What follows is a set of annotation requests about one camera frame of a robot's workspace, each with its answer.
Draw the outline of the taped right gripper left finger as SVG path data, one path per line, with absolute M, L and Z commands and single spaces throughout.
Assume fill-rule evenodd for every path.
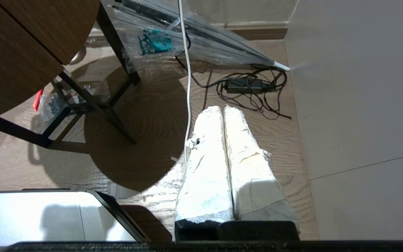
M 177 196 L 173 239 L 216 240 L 218 226 L 234 221 L 232 189 L 219 106 L 207 107 L 185 143 L 188 154 Z

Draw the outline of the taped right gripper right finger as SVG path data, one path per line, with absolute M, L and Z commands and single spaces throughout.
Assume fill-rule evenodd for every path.
M 226 240 L 299 241 L 296 212 L 270 168 L 245 116 L 236 107 L 223 111 L 234 219 L 220 225 Z

